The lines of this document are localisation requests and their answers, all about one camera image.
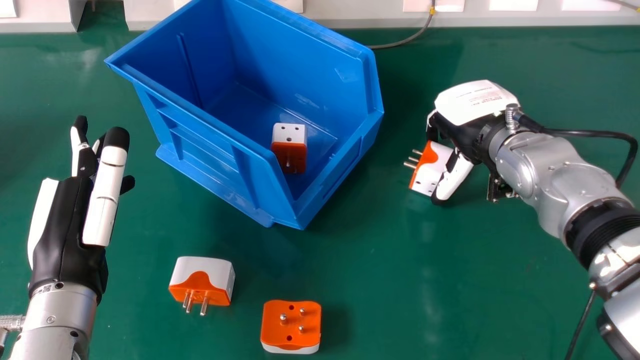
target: gray cable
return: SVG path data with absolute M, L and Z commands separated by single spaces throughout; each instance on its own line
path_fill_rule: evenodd
M 396 46 L 400 46 L 400 45 L 405 45 L 405 44 L 413 41 L 414 39 L 416 39 L 417 37 L 422 35 L 422 33 L 425 32 L 425 30 L 427 30 L 427 28 L 429 27 L 429 24 L 431 23 L 431 19 L 433 19 L 433 15 L 431 14 L 431 9 L 434 8 L 435 6 L 436 6 L 436 0 L 431 0 L 431 6 L 429 7 L 429 17 L 427 17 L 427 22 L 425 22 L 424 26 L 422 28 L 420 28 L 418 30 L 418 32 L 416 32 L 415 34 L 411 35 L 410 37 L 408 37 L 408 38 L 406 38 L 404 40 L 392 42 L 392 43 L 389 43 L 389 44 L 370 45 L 370 46 L 368 46 L 368 48 L 369 49 L 374 49 L 374 50 L 388 49 L 390 47 L 396 47 Z
M 607 1 L 610 2 L 610 3 L 620 4 L 620 5 L 624 6 L 625 8 L 630 8 L 630 9 L 633 9 L 635 11 L 639 11 L 640 10 L 640 7 L 638 7 L 636 5 L 633 5 L 633 4 L 629 4 L 626 1 L 622 1 L 622 0 L 607 0 Z

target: robotic hand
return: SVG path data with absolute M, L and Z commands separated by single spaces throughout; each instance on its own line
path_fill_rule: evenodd
M 27 246 L 27 315 L 0 316 L 0 356 L 7 332 L 21 331 L 10 360 L 88 359 L 118 198 L 135 180 L 123 177 L 129 133 L 114 127 L 91 148 L 87 127 L 83 116 L 71 127 L 71 177 L 40 187 Z
M 640 212 L 618 189 L 637 141 L 610 131 L 547 129 L 522 113 L 513 94 L 486 80 L 448 89 L 435 105 L 429 143 L 437 144 L 438 133 L 451 139 L 448 163 L 462 159 L 465 171 L 433 165 L 440 179 L 431 183 L 432 200 L 442 201 L 441 188 L 448 198 L 467 176 L 466 164 L 487 166 L 487 199 L 519 197 L 536 210 L 540 226 L 573 252 L 589 272 L 589 287 L 605 300 L 598 319 L 604 340 L 620 359 L 640 359 Z M 631 148 L 614 180 L 558 136 L 619 138 Z

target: label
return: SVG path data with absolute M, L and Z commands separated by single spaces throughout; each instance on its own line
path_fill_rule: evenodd
M 438 95 L 436 110 L 456 126 L 504 111 L 518 99 L 500 85 L 488 80 L 460 84 Z

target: metal pin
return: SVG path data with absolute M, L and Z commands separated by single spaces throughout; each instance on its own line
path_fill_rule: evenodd
M 205 316 L 207 314 L 207 306 L 209 306 L 209 298 L 204 297 L 202 307 L 200 308 L 200 316 Z
M 186 295 L 184 296 L 184 301 L 182 302 L 182 308 L 187 308 L 187 303 L 189 302 L 189 290 L 187 290 Z
M 193 307 L 193 292 L 189 294 L 189 301 L 187 301 L 187 314 L 191 312 L 192 307 Z

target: blue plastic bin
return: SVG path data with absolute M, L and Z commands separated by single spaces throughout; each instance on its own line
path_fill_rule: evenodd
M 269 0 L 194 0 L 105 62 L 131 81 L 156 154 L 269 227 L 304 229 L 376 138 L 373 52 Z M 276 122 L 307 126 L 283 174 Z

